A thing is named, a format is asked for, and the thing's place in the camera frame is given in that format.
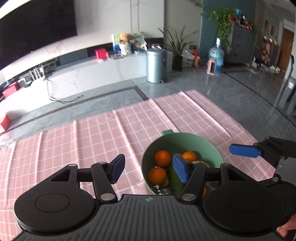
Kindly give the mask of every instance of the wooden door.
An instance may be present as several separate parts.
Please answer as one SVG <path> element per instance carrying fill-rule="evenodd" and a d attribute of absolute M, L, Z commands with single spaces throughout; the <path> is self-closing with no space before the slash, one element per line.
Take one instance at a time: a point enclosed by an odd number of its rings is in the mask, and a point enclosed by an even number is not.
<path fill-rule="evenodd" d="M 281 55 L 278 63 L 278 67 L 283 71 L 287 70 L 289 64 L 290 56 L 292 53 L 293 40 L 294 33 L 284 28 L 284 38 L 281 43 Z"/>

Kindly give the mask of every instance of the human hand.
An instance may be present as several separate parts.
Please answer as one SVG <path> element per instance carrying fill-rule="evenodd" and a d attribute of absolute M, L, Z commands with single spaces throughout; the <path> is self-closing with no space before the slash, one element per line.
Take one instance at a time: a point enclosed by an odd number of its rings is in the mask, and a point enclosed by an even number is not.
<path fill-rule="evenodd" d="M 285 238 L 289 232 L 289 230 L 296 229 L 296 215 L 293 215 L 290 220 L 281 227 L 278 227 L 276 231 L 279 235 Z"/>

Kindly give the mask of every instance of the floor tile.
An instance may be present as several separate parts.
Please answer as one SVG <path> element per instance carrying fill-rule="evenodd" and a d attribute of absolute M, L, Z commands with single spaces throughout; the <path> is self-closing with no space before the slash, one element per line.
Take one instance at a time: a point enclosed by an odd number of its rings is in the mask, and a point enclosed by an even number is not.
<path fill-rule="evenodd" d="M 293 124 L 288 123 L 281 138 L 296 142 L 296 127 Z"/>
<path fill-rule="evenodd" d="M 102 86 L 100 88 L 92 89 L 89 91 L 85 91 L 85 92 L 82 92 L 82 93 L 79 93 L 79 94 L 76 94 L 73 96 L 69 96 L 67 98 L 61 99 L 61 101 L 70 101 L 69 103 L 52 102 L 48 105 L 42 106 L 34 111 L 31 111 L 23 116 L 20 116 L 19 118 L 15 119 L 13 121 L 11 121 L 9 129 L 11 129 L 17 125 L 20 125 L 28 120 L 36 118 L 38 116 L 55 111 L 56 109 L 67 108 L 67 106 L 73 105 L 73 104 L 75 104 L 75 102 L 81 102 L 81 101 L 89 99 L 89 98 L 105 95 L 105 94 L 116 92 L 116 91 L 119 91 L 122 89 L 133 88 L 134 86 L 135 86 L 135 84 L 133 81 L 127 80 L 127 81 L 122 81 L 122 82 L 107 85 L 107 86 Z"/>
<path fill-rule="evenodd" d="M 274 106 L 251 90 L 226 100 L 246 115 L 255 126 L 264 131 L 271 130 L 276 136 L 283 134 L 285 125 L 289 122 Z"/>
<path fill-rule="evenodd" d="M 274 133 L 272 133 L 272 131 L 270 131 L 269 129 L 260 130 L 257 127 L 256 122 L 250 120 L 241 112 L 242 110 L 239 110 L 228 101 L 219 100 L 215 101 L 214 103 L 221 109 L 223 109 L 227 114 L 229 114 L 238 123 L 240 123 L 258 141 L 263 141 L 267 136 L 275 137 Z"/>
<path fill-rule="evenodd" d="M 143 101 L 134 90 L 103 96 L 71 107 L 71 121 Z"/>
<path fill-rule="evenodd" d="M 18 127 L 15 131 L 14 140 L 20 140 L 69 122 L 70 109 L 66 108 Z"/>
<path fill-rule="evenodd" d="M 265 98 L 271 104 L 274 104 L 281 89 L 281 83 L 273 81 L 271 84 L 261 86 L 255 89 L 255 92 Z"/>
<path fill-rule="evenodd" d="M 232 72 L 232 73 L 227 73 L 227 75 L 235 78 L 237 81 L 245 84 L 252 90 L 255 90 L 259 87 L 262 86 L 268 86 L 270 83 L 272 83 L 273 78 L 268 76 L 265 73 L 262 73 L 261 71 L 257 70 L 256 71 L 258 74 L 253 74 L 249 71 L 245 72 Z"/>
<path fill-rule="evenodd" d="M 204 72 L 203 75 L 204 77 L 197 76 L 193 78 L 223 98 L 229 98 L 248 90 L 247 87 L 224 73 L 221 73 L 220 76 L 209 76 Z"/>
<path fill-rule="evenodd" d="M 226 64 L 222 67 L 222 72 L 239 72 L 239 71 L 246 71 L 248 70 L 248 66 L 244 64 Z"/>
<path fill-rule="evenodd" d="M 145 79 L 137 80 L 135 83 L 148 98 L 157 98 L 181 91 L 175 81 L 170 79 L 166 83 L 160 84 L 152 84 Z"/>
<path fill-rule="evenodd" d="M 206 87 L 204 84 L 201 84 L 196 77 L 188 77 L 181 79 L 180 81 L 176 81 L 176 85 L 182 91 L 197 90 L 199 93 L 203 94 L 211 101 L 223 99 L 223 96 L 216 94 L 213 90 Z"/>

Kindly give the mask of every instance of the television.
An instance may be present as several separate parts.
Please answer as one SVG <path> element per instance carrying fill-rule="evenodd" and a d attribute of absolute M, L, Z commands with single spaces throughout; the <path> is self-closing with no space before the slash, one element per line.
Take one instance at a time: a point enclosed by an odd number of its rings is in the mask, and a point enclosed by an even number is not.
<path fill-rule="evenodd" d="M 75 35 L 74 0 L 31 0 L 0 19 L 0 70 Z"/>

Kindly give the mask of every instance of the potted plant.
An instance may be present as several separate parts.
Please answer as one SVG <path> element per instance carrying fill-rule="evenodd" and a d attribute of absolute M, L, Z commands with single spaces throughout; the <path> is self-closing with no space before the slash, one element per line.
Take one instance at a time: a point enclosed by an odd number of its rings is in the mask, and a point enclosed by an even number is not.
<path fill-rule="evenodd" d="M 231 48 L 231 42 L 228 39 L 229 34 L 231 33 L 232 29 L 232 22 L 234 19 L 237 19 L 237 13 L 232 7 L 225 7 L 218 11 L 209 11 L 204 9 L 204 5 L 199 2 L 199 0 L 191 0 L 194 2 L 195 6 L 200 7 L 203 9 L 204 13 L 208 13 L 208 19 L 216 20 L 216 28 L 217 28 L 217 37 L 221 40 L 222 47 L 229 47 Z M 257 45 L 257 28 L 253 21 L 248 21 L 250 28 L 253 32 L 256 33 L 256 40 L 254 42 Z"/>
<path fill-rule="evenodd" d="M 161 29 L 158 28 L 158 30 L 161 31 L 163 33 L 163 35 L 166 36 L 166 38 L 170 41 L 170 44 L 168 46 L 172 49 L 172 51 L 174 53 L 173 70 L 182 71 L 182 60 L 183 60 L 182 52 L 187 45 L 195 42 L 195 41 L 187 42 L 187 40 L 192 35 L 198 33 L 199 31 L 194 31 L 191 34 L 186 35 L 186 34 L 184 34 L 184 30 L 185 30 L 185 26 L 184 26 L 181 30 L 180 37 L 178 37 L 177 31 L 175 31 L 176 32 L 176 40 L 174 40 L 170 31 L 166 27 L 164 27 L 164 28 L 168 32 L 169 37 Z"/>

